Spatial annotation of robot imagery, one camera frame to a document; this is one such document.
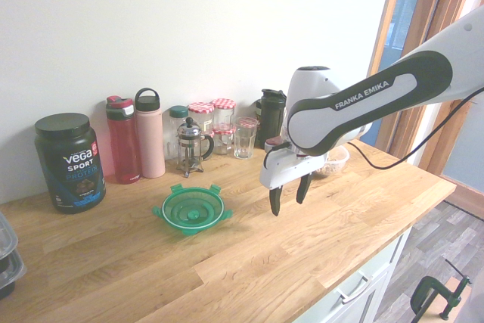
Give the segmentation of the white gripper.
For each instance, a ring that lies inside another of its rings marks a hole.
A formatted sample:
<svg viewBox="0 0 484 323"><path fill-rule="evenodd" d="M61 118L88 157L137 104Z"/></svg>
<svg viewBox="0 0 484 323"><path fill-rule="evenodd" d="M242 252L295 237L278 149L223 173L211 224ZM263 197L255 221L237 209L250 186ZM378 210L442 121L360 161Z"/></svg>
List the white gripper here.
<svg viewBox="0 0 484 323"><path fill-rule="evenodd" d="M317 157L299 157L290 148L269 151L265 155L259 180L269 189L271 212L278 216L281 208L281 193L283 185L295 179L300 179L296 193L296 202L302 204L312 182L312 172L320 169L326 163L327 155Z"/></svg>

